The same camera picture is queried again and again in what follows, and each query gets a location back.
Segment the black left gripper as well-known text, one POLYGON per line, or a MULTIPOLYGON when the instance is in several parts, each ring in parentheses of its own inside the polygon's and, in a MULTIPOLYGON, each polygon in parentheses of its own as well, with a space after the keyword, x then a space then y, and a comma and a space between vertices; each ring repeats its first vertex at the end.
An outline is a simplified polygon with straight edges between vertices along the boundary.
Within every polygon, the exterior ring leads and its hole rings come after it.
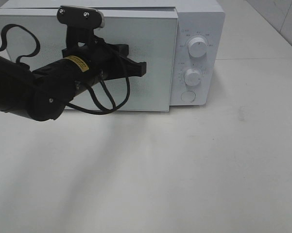
POLYGON ((67 26, 66 47, 63 57, 77 56, 85 61, 91 71, 102 70, 103 80, 124 77, 142 77, 146 74, 146 62, 135 62, 128 58, 129 45, 108 44, 97 37, 94 30, 105 26, 101 11, 79 6, 62 5, 57 19, 67 26))

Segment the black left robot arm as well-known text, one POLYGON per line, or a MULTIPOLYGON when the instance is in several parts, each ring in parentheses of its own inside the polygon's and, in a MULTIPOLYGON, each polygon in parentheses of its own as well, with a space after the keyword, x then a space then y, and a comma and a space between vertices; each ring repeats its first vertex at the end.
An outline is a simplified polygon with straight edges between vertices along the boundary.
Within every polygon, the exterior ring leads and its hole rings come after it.
MULTIPOLYGON (((91 115, 120 109, 105 82, 142 77, 146 62, 129 59, 127 44, 108 44, 95 35, 95 29, 104 27, 97 9, 62 5, 57 20, 67 27, 60 60, 30 70, 21 57, 12 62, 0 56, 0 112, 47 121, 58 119, 66 107, 91 115)), ((0 52, 15 27, 7 24, 1 30, 0 52)))

